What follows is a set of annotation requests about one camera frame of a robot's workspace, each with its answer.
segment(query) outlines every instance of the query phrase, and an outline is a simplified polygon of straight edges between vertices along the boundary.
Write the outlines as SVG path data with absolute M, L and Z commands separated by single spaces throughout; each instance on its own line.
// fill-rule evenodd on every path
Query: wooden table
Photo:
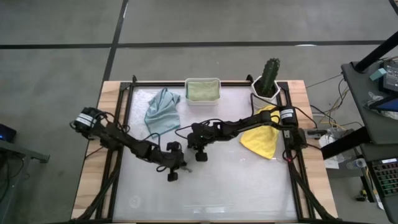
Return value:
M 292 104 L 306 114 L 312 117 L 310 103 L 308 101 L 307 91 L 305 89 L 303 80 L 289 80 L 290 97 Z M 98 108 L 102 111 L 114 113 L 116 108 L 116 102 L 119 94 L 119 86 L 121 81 L 108 81 L 104 82 L 101 95 L 99 98 Z M 126 99 L 123 98 L 122 109 L 120 115 L 120 122 L 124 118 L 124 109 L 126 107 Z M 298 124 L 303 129 L 314 128 L 314 124 L 306 118 L 302 113 L 297 112 Z M 319 146 L 318 141 L 314 139 L 308 139 L 308 143 Z M 100 147 L 99 141 L 92 141 L 88 145 L 87 154 L 95 151 Z M 303 150 L 303 157 L 305 162 L 305 168 L 307 171 L 308 182 L 311 191 L 315 194 L 319 202 L 326 208 L 326 210 L 337 217 L 337 211 L 335 202 L 330 189 L 328 175 L 326 173 L 325 164 L 323 162 L 322 153 L 315 148 L 308 147 Z M 83 164 L 83 170 L 80 177 L 80 183 L 76 194 L 75 204 L 73 206 L 72 218 L 79 217 L 87 208 L 87 206 L 93 201 L 96 194 L 100 191 L 101 180 L 104 171 L 104 164 L 106 159 L 106 150 L 98 151 L 97 153 L 90 156 L 90 159 L 85 161 Z M 111 189 L 105 200 L 104 205 L 104 216 L 108 211 L 108 200 Z M 305 196 L 300 189 L 300 200 L 302 203 L 304 217 L 308 217 L 308 211 L 305 201 Z

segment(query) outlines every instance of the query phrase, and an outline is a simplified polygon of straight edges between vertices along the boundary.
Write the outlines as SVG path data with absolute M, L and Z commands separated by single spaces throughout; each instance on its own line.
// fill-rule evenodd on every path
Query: white pot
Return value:
M 274 86 L 275 86 L 275 90 L 276 90 L 276 91 L 275 91 L 275 94 L 274 94 L 272 97 L 268 98 L 268 97 L 259 96 L 259 95 L 257 94 L 257 92 L 256 92 L 256 89 L 254 89 L 254 84 L 255 84 L 260 78 L 261 78 L 261 76 L 259 76 L 258 78 L 256 78 L 256 80 L 251 84 L 251 92 L 254 93 L 254 95 L 258 96 L 259 98 L 262 98 L 262 99 L 264 99 L 264 100 L 266 100 L 266 101 L 272 102 L 272 101 L 276 98 L 276 96 L 279 94 L 280 88 L 279 88 L 278 84 L 277 84 L 276 81 L 275 81 L 275 82 L 274 82 Z M 254 105 L 255 108 L 261 109 L 261 108 L 263 108 L 263 107 L 265 107 L 265 106 L 268 106 L 269 103 L 266 103 L 266 102 L 264 102 L 264 101 L 262 101 L 262 100 L 260 100 L 260 99 L 257 99 L 256 97 L 253 97 L 253 105 Z

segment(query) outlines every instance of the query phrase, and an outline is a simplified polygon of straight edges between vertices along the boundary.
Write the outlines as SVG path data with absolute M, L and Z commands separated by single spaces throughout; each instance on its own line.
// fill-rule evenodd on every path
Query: gray floor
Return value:
M 0 0 L 0 44 L 110 43 L 121 0 Z M 130 0 L 120 42 L 382 40 L 398 30 L 387 0 Z M 281 60 L 279 79 L 307 85 L 338 75 L 376 46 L 119 49 L 110 80 L 239 80 L 260 74 L 270 57 Z M 395 49 L 390 54 L 397 55 Z M 51 154 L 33 163 L 10 223 L 68 220 L 87 142 L 68 125 L 95 106 L 109 49 L 0 50 L 0 123 L 17 143 Z M 311 104 L 327 110 L 341 77 L 307 89 Z M 339 123 L 361 122 L 349 94 Z M 340 218 L 388 223 L 383 211 L 353 198 L 359 179 L 331 179 Z

